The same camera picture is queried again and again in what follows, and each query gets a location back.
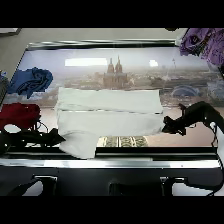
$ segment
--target purple cloth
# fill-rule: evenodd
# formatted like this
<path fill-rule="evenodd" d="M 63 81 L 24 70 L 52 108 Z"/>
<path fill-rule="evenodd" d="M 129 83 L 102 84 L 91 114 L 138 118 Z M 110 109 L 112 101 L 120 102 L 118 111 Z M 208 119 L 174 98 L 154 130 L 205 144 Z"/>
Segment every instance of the purple cloth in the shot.
<path fill-rule="evenodd" d="M 180 55 L 200 53 L 202 59 L 224 65 L 224 28 L 189 28 L 181 42 Z"/>

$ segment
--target building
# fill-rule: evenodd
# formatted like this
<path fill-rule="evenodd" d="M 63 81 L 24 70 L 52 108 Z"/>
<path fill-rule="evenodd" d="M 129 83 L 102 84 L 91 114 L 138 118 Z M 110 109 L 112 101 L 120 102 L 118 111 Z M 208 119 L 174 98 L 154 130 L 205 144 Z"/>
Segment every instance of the building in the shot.
<path fill-rule="evenodd" d="M 110 59 L 110 64 L 108 65 L 107 73 L 104 73 L 103 84 L 104 87 L 110 89 L 122 89 L 128 83 L 127 74 L 123 73 L 122 65 L 118 56 L 118 62 L 115 66 L 112 63 L 112 58 Z"/>

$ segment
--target towel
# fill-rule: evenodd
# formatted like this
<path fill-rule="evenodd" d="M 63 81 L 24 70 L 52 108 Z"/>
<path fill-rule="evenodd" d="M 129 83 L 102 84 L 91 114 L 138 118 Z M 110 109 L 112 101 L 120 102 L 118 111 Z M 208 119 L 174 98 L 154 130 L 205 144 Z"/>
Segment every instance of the towel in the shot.
<path fill-rule="evenodd" d="M 148 136 L 163 128 L 158 90 L 114 91 L 59 89 L 60 149 L 81 159 L 95 157 L 102 136 Z"/>
<path fill-rule="evenodd" d="M 10 82 L 8 93 L 27 95 L 27 99 L 29 99 L 33 92 L 45 92 L 52 80 L 53 76 L 48 70 L 36 67 L 26 71 L 17 70 Z"/>

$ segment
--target blue cloth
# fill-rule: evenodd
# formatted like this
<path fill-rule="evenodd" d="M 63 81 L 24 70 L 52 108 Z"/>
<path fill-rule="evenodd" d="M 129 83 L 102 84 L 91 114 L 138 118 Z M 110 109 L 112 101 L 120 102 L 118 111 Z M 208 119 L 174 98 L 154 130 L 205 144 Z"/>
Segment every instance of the blue cloth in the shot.
<path fill-rule="evenodd" d="M 27 95 L 29 99 L 33 92 L 45 92 L 52 80 L 52 73 L 48 70 L 36 67 L 26 71 L 18 69 L 9 84 L 8 93 Z"/>

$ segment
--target white wall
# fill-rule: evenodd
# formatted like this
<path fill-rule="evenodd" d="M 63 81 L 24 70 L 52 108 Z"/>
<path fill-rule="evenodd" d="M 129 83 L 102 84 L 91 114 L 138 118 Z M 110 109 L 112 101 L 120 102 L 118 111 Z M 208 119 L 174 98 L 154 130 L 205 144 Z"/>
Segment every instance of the white wall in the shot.
<path fill-rule="evenodd" d="M 16 32 L 18 28 L 0 28 L 0 33 Z"/>

